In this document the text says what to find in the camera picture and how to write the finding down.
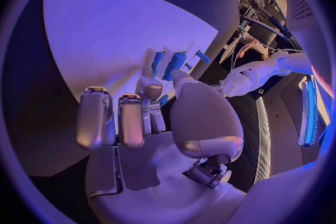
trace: machine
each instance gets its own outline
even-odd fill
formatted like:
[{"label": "machine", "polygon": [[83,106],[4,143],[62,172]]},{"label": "machine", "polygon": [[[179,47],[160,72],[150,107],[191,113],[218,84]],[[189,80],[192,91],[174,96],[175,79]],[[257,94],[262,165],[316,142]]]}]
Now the machine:
[{"label": "machine", "polygon": [[[15,1],[3,16],[2,55],[18,10],[26,2]],[[180,70],[167,74],[177,97],[170,114],[172,132],[165,131],[160,112],[162,84],[148,72],[133,92],[117,100],[100,85],[83,88],[76,141],[91,151],[85,188],[97,219],[101,223],[297,223],[307,218],[307,212],[316,208],[314,202],[321,202],[322,193],[331,189],[336,168],[336,38],[329,7],[324,0],[288,0],[286,26],[304,53],[278,51],[266,61],[234,68],[213,86]],[[244,134],[226,98],[244,95],[271,76],[291,72],[314,75],[332,119],[319,158],[257,182],[244,193],[228,183],[231,171],[226,164],[239,158]],[[113,102],[118,111],[113,111]],[[1,121],[0,159],[16,193],[41,222],[72,223],[33,186],[11,147],[2,116]]]}]

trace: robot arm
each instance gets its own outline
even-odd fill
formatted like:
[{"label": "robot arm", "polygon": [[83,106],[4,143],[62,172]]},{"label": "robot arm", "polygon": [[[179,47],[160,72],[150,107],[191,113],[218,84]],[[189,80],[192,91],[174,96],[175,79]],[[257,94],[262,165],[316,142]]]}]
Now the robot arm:
[{"label": "robot arm", "polygon": [[312,74],[305,53],[278,51],[265,61],[244,64],[233,69],[215,88],[227,97],[244,95],[264,85],[271,76],[286,76],[291,72]]}]

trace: white panel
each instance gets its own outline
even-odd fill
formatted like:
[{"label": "white panel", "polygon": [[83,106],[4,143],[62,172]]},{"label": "white panel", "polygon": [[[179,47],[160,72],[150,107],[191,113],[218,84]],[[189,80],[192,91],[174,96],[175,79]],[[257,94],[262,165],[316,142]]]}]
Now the white panel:
[{"label": "white panel", "polygon": [[[53,57],[71,93],[79,101],[87,86],[104,86],[115,112],[119,96],[134,93],[150,47],[192,51],[186,62],[195,66],[194,51],[205,52],[218,33],[163,0],[44,0],[43,9]],[[172,82],[163,84],[162,94],[171,96]]]}]

